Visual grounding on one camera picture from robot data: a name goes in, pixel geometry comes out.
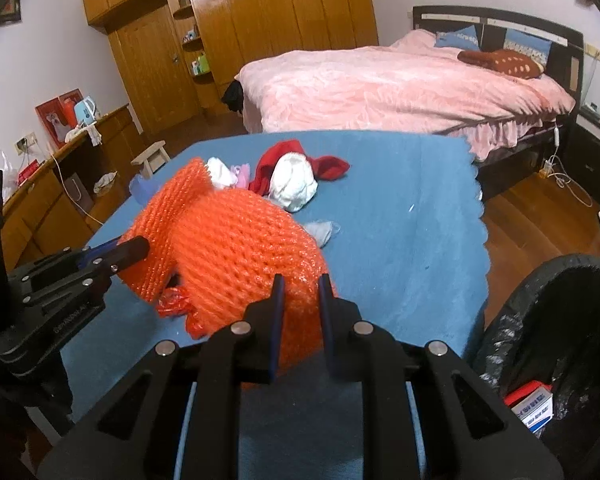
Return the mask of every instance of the pink bedspread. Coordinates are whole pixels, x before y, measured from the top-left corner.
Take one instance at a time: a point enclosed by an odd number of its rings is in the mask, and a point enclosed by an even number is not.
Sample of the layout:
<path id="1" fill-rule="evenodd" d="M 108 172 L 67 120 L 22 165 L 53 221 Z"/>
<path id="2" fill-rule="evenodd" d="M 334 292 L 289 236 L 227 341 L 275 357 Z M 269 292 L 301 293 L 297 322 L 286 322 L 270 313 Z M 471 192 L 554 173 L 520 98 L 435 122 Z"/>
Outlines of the pink bedspread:
<path id="1" fill-rule="evenodd" d="M 249 63 L 236 79 L 266 132 L 448 133 L 466 137 L 480 160 L 575 105 L 549 76 L 523 80 L 470 66 L 458 61 L 459 49 L 435 41 L 413 30 L 391 47 L 296 50 Z M 254 110 L 245 112 L 257 131 Z"/>

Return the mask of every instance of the stool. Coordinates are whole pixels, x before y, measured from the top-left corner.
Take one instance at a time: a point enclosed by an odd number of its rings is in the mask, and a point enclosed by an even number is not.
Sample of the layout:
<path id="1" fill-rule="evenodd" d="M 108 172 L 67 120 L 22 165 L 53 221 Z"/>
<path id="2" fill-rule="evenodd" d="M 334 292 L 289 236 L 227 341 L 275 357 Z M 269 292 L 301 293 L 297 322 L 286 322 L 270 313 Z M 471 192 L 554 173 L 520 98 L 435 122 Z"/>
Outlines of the stool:
<path id="1" fill-rule="evenodd" d="M 171 157 L 164 150 L 164 141 L 159 140 L 149 146 L 144 152 L 136 156 L 131 161 L 135 166 L 142 166 L 140 173 L 145 178 L 151 178 L 153 174 L 163 167 L 167 162 L 171 160 Z"/>

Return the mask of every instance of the black cabinet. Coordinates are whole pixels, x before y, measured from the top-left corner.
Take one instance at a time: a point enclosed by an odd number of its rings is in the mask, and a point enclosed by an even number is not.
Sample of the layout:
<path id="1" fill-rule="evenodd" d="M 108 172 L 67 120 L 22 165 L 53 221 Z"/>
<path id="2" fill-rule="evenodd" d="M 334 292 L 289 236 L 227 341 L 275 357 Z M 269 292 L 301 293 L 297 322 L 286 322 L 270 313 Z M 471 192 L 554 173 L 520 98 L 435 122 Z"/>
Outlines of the black cabinet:
<path id="1" fill-rule="evenodd" d="M 562 160 L 569 176 L 600 204 L 600 127 L 579 116 Z"/>

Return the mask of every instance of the silver rivet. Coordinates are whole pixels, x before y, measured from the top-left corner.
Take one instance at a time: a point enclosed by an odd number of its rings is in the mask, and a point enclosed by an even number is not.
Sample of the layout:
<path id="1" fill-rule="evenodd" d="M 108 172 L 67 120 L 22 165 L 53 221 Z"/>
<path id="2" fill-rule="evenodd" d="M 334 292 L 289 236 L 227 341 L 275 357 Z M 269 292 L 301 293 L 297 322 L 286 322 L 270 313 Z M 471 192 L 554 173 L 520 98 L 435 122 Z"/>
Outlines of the silver rivet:
<path id="1" fill-rule="evenodd" d="M 374 331 L 374 326 L 368 321 L 358 321 L 353 326 L 353 332 L 358 335 L 369 335 Z"/>
<path id="2" fill-rule="evenodd" d="M 155 353 L 157 353 L 158 355 L 161 355 L 162 357 L 171 355 L 175 351 L 176 351 L 176 343 L 174 343 L 173 341 L 169 341 L 168 339 L 165 339 L 164 341 L 160 341 L 155 346 Z"/>
<path id="3" fill-rule="evenodd" d="M 449 347 L 442 341 L 432 341 L 429 343 L 429 352 L 431 352 L 433 355 L 437 355 L 438 357 L 446 354 L 448 350 Z"/>
<path id="4" fill-rule="evenodd" d="M 251 331 L 251 325 L 247 321 L 236 321 L 231 325 L 231 332 L 235 335 L 248 334 Z"/>

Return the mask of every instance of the black headboard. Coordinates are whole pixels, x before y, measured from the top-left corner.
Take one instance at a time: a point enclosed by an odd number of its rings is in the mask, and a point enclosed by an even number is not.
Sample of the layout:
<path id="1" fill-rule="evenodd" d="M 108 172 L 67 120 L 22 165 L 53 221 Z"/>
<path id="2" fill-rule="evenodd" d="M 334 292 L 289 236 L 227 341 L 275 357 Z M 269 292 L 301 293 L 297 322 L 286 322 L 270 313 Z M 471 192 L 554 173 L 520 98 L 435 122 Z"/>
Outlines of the black headboard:
<path id="1" fill-rule="evenodd" d="M 515 24 L 522 32 L 553 41 L 546 74 L 579 104 L 584 67 L 584 38 L 581 32 L 508 10 L 463 6 L 413 7 L 413 28 L 423 28 L 429 32 L 452 32 L 475 25 L 480 48 L 484 52 L 503 47 L 507 28 L 512 27 L 510 24 Z"/>

